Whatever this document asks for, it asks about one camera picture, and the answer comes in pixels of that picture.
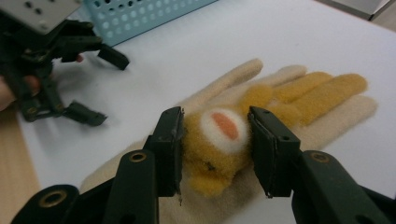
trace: yellow plush toy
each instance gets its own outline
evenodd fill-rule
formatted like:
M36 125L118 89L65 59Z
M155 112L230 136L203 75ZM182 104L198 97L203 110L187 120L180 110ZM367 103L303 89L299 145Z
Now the yellow plush toy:
M220 195L249 164L251 105L267 107L289 128L306 126L366 87L356 74L315 72L273 88L259 82L234 105L210 105L186 116L182 142L191 187L206 197Z

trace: white tabletop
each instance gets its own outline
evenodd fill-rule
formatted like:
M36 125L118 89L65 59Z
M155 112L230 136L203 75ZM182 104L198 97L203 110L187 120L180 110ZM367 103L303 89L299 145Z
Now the white tabletop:
M366 77L375 115L325 148L369 189L396 192L396 34L307 0L223 0L116 47L125 71L86 53L83 63L56 64L66 105L73 99L108 115L99 127L69 119L21 126L42 188L81 181L149 134L165 109L253 58L261 76L291 64L333 75ZM290 199L263 200L232 223L293 223Z

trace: orange oval patch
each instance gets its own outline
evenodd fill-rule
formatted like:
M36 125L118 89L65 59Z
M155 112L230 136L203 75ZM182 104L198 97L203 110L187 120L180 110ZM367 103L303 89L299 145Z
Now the orange oval patch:
M217 112L213 113L211 117L219 126L221 131L230 139L234 140L238 137L238 130L236 129L236 125L227 116Z

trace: brown wooden surface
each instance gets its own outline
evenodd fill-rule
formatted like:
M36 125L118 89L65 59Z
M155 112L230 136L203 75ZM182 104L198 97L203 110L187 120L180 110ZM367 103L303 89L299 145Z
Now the brown wooden surface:
M40 190L14 108L0 112L0 224Z

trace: light blue plastic bin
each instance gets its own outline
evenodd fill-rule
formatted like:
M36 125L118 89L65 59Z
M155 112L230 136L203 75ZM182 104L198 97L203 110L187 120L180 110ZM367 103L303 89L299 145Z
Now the light blue plastic bin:
M84 0L84 13L109 46L217 0Z

